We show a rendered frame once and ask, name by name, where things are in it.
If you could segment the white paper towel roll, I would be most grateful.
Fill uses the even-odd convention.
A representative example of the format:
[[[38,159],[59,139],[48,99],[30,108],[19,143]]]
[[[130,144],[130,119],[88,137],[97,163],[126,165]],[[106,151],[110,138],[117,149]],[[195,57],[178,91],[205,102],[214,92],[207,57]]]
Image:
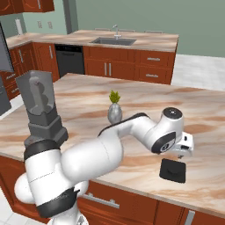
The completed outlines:
[[[22,29],[20,19],[16,18],[15,23],[16,23],[16,27],[17,27],[17,30],[18,30],[18,35],[23,35],[23,29]]]

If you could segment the silver vase with green plant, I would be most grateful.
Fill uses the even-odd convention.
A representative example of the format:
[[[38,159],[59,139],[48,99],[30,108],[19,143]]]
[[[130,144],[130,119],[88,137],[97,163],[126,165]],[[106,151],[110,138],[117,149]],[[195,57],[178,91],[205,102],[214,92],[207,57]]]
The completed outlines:
[[[111,124],[121,122],[122,120],[122,110],[119,105],[120,95],[118,92],[111,91],[109,99],[112,102],[109,106],[107,118]]]

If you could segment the black dishwasher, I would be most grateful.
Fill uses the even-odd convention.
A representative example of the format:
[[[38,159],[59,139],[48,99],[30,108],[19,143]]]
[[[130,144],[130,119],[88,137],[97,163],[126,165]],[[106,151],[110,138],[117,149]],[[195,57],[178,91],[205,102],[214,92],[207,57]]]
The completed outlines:
[[[67,73],[85,74],[82,46],[55,44],[54,47],[60,77]]]

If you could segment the silver sink tap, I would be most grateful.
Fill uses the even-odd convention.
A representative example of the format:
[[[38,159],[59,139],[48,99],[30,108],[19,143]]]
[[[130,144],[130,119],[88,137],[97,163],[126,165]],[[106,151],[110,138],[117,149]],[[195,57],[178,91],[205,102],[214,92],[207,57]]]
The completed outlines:
[[[112,27],[112,29],[116,29],[116,33],[114,34],[114,38],[116,39],[116,40],[118,40],[120,37],[121,37],[121,35],[119,35],[119,28],[118,28],[118,25],[114,25],[113,27]]]

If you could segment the grey blender with jar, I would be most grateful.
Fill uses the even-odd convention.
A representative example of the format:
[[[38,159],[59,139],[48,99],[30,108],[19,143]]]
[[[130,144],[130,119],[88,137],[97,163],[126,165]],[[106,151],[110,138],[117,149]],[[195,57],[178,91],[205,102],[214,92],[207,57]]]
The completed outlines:
[[[69,135],[57,112],[52,73],[30,70],[19,76],[16,83],[29,119],[30,136],[25,146],[40,140],[53,140],[61,147]]]

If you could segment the red-brown island drawer front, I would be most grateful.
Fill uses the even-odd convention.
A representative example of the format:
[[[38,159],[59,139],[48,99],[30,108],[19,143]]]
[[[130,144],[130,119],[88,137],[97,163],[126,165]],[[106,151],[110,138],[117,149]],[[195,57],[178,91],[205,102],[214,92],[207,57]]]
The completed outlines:
[[[157,200],[93,181],[89,193],[105,201],[77,200],[90,225],[154,225]]]

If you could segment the red-brown island cupboard door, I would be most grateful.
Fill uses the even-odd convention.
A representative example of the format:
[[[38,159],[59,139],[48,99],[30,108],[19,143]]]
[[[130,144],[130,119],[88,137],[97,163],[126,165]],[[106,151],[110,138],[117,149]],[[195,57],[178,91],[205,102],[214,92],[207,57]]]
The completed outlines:
[[[159,201],[154,225],[185,225],[188,211],[188,208]],[[191,225],[225,225],[225,219],[196,211]]]

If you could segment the red-brown sink counter cupboards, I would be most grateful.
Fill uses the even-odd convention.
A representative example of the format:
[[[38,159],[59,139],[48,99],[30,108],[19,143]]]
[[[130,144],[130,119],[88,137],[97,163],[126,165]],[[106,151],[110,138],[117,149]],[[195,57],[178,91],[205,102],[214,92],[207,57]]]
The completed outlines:
[[[85,74],[170,84],[175,52],[112,47],[84,47]]]

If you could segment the red-brown wall cupboards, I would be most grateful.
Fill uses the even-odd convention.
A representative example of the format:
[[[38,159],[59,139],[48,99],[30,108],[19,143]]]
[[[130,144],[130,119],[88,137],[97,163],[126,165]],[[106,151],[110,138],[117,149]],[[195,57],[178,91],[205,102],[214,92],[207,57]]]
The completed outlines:
[[[0,0],[0,16],[54,11],[54,0]]]

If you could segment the steel sink basin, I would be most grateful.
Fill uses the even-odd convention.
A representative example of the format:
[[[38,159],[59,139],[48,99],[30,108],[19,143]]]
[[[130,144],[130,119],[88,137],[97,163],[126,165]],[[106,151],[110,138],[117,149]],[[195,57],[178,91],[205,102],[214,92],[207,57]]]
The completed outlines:
[[[131,46],[135,43],[134,39],[115,39],[115,38],[103,38],[98,37],[92,41],[94,44],[102,44],[102,45],[121,45],[121,46]]]

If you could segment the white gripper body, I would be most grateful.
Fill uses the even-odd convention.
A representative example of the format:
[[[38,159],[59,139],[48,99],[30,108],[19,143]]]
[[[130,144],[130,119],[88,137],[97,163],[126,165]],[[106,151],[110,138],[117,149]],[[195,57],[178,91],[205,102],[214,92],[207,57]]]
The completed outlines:
[[[182,138],[178,143],[181,156],[192,156],[194,149],[193,136],[186,132],[182,133]]]

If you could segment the grey fridge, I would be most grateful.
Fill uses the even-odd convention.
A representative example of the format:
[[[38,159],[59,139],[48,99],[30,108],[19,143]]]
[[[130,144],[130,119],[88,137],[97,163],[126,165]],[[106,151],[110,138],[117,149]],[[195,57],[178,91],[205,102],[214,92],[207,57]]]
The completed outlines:
[[[0,116],[11,109],[11,103],[4,87],[3,72],[13,72],[10,52],[4,36],[4,30],[0,22]]]

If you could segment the black square blender lid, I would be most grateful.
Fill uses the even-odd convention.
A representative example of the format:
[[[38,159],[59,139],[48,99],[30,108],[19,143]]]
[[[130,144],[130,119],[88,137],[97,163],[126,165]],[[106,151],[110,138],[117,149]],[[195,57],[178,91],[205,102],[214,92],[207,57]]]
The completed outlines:
[[[185,183],[186,164],[169,159],[162,159],[159,177],[173,182]]]

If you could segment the red-brown cupboards beside fridge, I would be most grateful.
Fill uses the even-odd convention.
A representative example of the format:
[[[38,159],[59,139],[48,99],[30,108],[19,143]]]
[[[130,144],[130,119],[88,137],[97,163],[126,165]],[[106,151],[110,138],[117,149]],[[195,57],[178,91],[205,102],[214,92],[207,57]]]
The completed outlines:
[[[60,78],[54,44],[30,42],[12,48],[10,56],[14,72],[0,71],[0,77],[9,99],[19,94],[16,78],[29,70],[49,71],[52,73],[54,82]]]

